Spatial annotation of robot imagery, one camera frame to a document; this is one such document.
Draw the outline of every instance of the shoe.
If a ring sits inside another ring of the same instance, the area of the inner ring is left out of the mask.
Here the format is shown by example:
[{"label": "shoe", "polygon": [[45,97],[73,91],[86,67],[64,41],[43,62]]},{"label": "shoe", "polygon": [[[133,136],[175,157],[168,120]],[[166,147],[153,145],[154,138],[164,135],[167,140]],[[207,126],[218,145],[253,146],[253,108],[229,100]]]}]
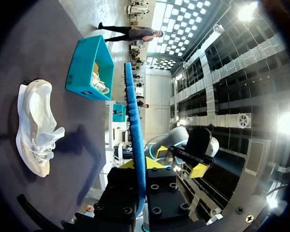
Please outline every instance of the shoe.
[{"label": "shoe", "polygon": [[103,25],[102,25],[102,23],[99,23],[99,25],[98,25],[98,30],[101,30],[101,29],[103,29]]},{"label": "shoe", "polygon": [[92,72],[91,84],[103,94],[108,94],[110,92],[110,89],[105,87],[104,82],[101,81],[99,76],[96,75],[94,72]]},{"label": "shoe", "polygon": [[27,167],[36,175],[49,174],[49,160],[54,157],[55,142],[64,136],[64,128],[55,130],[55,121],[50,109],[52,85],[45,80],[36,80],[27,87],[21,85],[17,111],[19,127],[16,136],[18,152]]}]

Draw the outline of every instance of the gray top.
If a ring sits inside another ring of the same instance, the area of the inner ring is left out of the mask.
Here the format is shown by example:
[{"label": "gray top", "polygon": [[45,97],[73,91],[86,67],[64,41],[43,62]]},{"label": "gray top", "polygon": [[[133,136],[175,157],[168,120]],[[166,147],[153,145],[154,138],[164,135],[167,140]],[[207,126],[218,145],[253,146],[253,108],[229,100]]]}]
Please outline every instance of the gray top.
[{"label": "gray top", "polygon": [[132,40],[142,40],[144,36],[150,36],[154,34],[152,28],[131,28],[129,31],[129,37]]}]

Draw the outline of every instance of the bolt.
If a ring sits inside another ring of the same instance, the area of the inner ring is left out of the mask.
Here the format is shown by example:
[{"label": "bolt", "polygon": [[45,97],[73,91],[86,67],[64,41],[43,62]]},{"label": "bolt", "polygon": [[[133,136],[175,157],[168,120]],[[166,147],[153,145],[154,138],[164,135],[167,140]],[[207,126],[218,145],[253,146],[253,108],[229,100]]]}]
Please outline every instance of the bolt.
[{"label": "bolt", "polygon": [[103,207],[103,205],[101,205],[100,203],[95,203],[95,204],[93,205],[93,208],[94,208],[95,210],[102,210],[104,207]]},{"label": "bolt", "polygon": [[236,209],[236,213],[237,214],[243,214],[244,213],[244,208],[243,207],[237,207],[237,209]]},{"label": "bolt", "polygon": [[176,183],[170,183],[169,184],[169,187],[172,189],[172,190],[175,190],[177,188],[177,184]]},{"label": "bolt", "polygon": [[132,213],[132,209],[130,207],[125,207],[122,209],[122,212],[126,215],[129,215]]},{"label": "bolt", "polygon": [[179,206],[179,211],[181,211],[182,213],[185,213],[187,211],[189,211],[189,204],[184,202],[184,203],[181,203],[180,206]]},{"label": "bolt", "polygon": [[254,217],[252,216],[252,215],[248,215],[247,217],[246,217],[246,222],[247,223],[251,223],[252,221],[253,221],[253,219],[254,219]]},{"label": "bolt", "polygon": [[159,185],[151,185],[150,188],[151,188],[153,191],[158,191],[158,189],[159,189]]},{"label": "bolt", "polygon": [[158,216],[162,213],[162,210],[159,207],[154,207],[151,209],[151,213]]}]

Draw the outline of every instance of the concrete floor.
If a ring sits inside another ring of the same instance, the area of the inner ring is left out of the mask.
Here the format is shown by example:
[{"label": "concrete floor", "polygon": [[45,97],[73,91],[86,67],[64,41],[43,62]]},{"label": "concrete floor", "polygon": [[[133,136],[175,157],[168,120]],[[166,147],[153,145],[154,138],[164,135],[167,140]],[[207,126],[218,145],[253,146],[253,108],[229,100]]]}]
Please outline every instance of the concrete floor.
[{"label": "concrete floor", "polygon": [[[105,26],[127,26],[128,15],[125,13],[127,0],[59,0],[69,17],[81,32],[84,38],[103,35],[104,38],[121,35],[120,33],[97,30],[92,31],[92,26],[103,22]],[[124,101],[124,63],[129,61],[128,42],[107,42],[115,64],[112,99]]]}]

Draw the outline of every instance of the table surface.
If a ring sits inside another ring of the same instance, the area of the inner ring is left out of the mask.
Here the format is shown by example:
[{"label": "table surface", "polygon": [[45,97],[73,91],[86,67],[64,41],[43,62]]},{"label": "table surface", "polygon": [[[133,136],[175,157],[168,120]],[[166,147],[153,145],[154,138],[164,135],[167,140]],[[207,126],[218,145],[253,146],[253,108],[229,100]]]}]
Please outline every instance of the table surface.
[{"label": "table surface", "polygon": [[[0,195],[29,230],[38,226],[16,201],[24,194],[46,218],[60,226],[78,210],[105,164],[103,101],[65,89],[69,65],[82,36],[58,1],[34,4],[11,29],[0,49]],[[17,94],[25,80],[45,79],[52,86],[51,109],[64,127],[56,143],[50,175],[33,174],[15,144]]]}]

